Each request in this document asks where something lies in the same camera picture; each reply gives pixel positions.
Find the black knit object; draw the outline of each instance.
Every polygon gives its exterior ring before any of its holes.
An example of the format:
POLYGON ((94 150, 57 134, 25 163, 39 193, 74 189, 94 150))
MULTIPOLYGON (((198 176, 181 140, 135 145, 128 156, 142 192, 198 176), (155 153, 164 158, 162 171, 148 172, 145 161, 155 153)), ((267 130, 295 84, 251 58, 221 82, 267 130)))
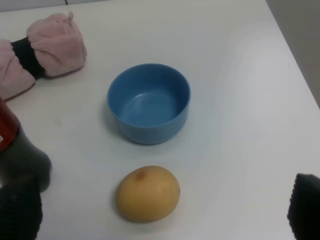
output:
POLYGON ((42 222, 42 203, 33 176, 0 189, 0 240, 34 240, 42 222))
POLYGON ((28 37, 14 41, 11 45, 20 64, 25 70, 27 70, 35 79, 44 75, 45 69, 39 64, 35 50, 31 47, 28 37))
POLYGON ((320 179, 298 174, 287 218, 297 240, 320 240, 320 179))

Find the pink towel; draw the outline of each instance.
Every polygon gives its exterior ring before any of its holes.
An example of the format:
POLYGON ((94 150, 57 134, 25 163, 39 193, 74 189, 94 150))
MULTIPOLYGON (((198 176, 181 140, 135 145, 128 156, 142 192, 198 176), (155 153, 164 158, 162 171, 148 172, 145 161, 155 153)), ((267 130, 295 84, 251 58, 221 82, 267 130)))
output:
MULTIPOLYGON (((35 61, 47 76, 66 74, 85 64, 87 50, 73 18, 72 12, 68 16, 53 14, 34 22, 26 31, 35 61)), ((0 39, 0 97, 3 99, 14 97, 35 83, 19 59, 11 42, 0 39)))

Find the bowl rim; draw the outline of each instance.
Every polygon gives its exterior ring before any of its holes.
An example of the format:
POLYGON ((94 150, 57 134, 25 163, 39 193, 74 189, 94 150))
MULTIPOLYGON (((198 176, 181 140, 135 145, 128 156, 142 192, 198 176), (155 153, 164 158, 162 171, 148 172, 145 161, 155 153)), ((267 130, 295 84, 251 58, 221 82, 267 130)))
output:
POLYGON ((128 69, 124 70, 123 72, 121 72, 119 75, 117 75, 115 77, 115 79, 111 82, 110 86, 109 86, 109 89, 108 89, 108 92, 106 94, 106 101, 107 101, 107 105, 108 105, 108 108, 110 110, 110 112, 112 113, 112 115, 117 119, 117 121, 127 125, 127 126, 130 126, 130 127, 133 127, 133 128, 139 128, 139 129, 154 129, 154 128, 160 128, 160 127, 163 127, 165 125, 168 125, 170 124, 171 122, 173 122, 175 119, 177 119, 180 115, 183 114, 184 111, 186 111, 186 109, 189 107, 189 103, 190 103, 190 100, 191 100, 191 88, 190 88, 190 84, 188 82, 188 80, 186 79, 186 77, 180 72, 178 71, 177 69, 171 67, 171 66, 168 66, 168 65, 165 65, 165 64, 161 64, 161 63, 142 63, 142 64, 138 64, 138 65, 135 65, 135 66, 132 66, 132 67, 129 67, 128 69), (181 112, 176 115, 174 118, 172 118, 171 120, 169 121, 166 121, 164 123, 161 123, 161 124, 158 124, 158 125, 152 125, 152 126, 139 126, 139 125, 135 125, 135 124, 131 124, 131 123, 128 123, 128 122, 125 122, 123 120, 121 120, 115 113, 114 111, 112 110, 111 106, 110 106, 110 103, 109 103, 109 93, 110 93, 110 89, 112 87, 112 85, 116 82, 116 80, 121 77, 121 75, 123 75, 125 72, 133 69, 133 68, 137 68, 137 67, 141 67, 143 65, 159 65, 159 66, 163 66, 163 67, 166 67, 166 68, 169 68, 169 69, 172 69, 174 70, 175 72, 177 72, 178 74, 180 74, 183 79, 185 80, 187 86, 188 86, 188 90, 189 90, 189 96, 188 96, 188 101, 186 102, 184 108, 181 110, 181 112))

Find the towel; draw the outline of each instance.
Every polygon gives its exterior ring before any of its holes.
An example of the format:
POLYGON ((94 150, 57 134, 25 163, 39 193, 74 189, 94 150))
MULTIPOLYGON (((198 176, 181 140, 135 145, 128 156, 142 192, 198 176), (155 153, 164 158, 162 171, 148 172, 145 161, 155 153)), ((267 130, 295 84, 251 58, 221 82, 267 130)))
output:
POLYGON ((34 22, 26 38, 0 39, 0 97, 9 99, 31 88, 43 75, 59 76, 86 62, 83 36, 72 12, 53 14, 34 22))

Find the black band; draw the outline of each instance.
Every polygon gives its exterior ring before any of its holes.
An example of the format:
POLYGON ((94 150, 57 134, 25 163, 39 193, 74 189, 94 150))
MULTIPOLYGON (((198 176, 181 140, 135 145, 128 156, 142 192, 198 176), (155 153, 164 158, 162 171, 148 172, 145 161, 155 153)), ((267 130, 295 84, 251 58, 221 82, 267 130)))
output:
POLYGON ((35 79, 44 75, 45 69, 39 64, 35 50, 31 47, 28 37, 11 43, 15 55, 18 57, 22 67, 35 79))

